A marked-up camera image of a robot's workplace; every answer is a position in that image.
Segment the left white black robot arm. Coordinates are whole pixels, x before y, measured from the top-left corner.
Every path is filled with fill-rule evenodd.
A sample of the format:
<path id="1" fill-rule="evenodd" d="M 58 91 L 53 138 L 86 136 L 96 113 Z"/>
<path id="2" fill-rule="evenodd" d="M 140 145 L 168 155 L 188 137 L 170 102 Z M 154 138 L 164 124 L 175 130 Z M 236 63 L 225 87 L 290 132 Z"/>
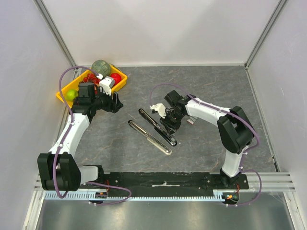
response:
<path id="1" fill-rule="evenodd" d="M 105 184 L 99 165 L 79 167 L 74 159 L 81 137 L 98 110 L 116 113 L 123 107 L 118 93 L 94 83 L 80 83 L 78 95 L 70 107 L 70 116 L 56 144 L 48 153 L 41 153 L 37 165 L 44 190 L 76 191 L 89 182 L 94 188 Z"/>

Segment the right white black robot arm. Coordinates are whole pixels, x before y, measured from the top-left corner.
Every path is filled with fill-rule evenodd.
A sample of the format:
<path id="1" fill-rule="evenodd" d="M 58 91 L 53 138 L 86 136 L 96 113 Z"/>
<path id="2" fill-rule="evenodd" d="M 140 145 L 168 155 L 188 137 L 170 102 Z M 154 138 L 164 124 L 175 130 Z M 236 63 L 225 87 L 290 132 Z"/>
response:
<path id="1" fill-rule="evenodd" d="M 220 184 L 224 188 L 232 188 L 240 175 L 242 157 L 250 146 L 255 134 L 253 127 L 241 107 L 223 108 L 201 99 L 179 95 L 173 90 L 165 96 L 170 105 L 162 103 L 151 105 L 151 109 L 160 115 L 160 122 L 169 135 L 181 126 L 185 116 L 202 119 L 218 128 L 220 139 L 226 150 L 224 164 L 220 170 Z"/>

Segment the white black stapler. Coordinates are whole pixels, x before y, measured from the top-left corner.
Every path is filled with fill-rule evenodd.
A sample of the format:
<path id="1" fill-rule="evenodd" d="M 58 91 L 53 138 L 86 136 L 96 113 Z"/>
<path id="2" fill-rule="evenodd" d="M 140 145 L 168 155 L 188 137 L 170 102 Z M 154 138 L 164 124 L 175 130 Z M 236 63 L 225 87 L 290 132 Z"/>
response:
<path id="1" fill-rule="evenodd" d="M 142 128 L 140 125 L 135 123 L 132 120 L 128 121 L 128 124 L 130 127 L 132 127 L 134 130 L 142 134 L 146 139 L 152 143 L 154 146 L 156 146 L 161 152 L 163 152 L 165 155 L 169 156 L 172 154 L 172 150 L 164 145 L 162 142 L 157 140 L 153 135 L 151 135 L 148 131 L 146 131 L 144 128 Z"/>

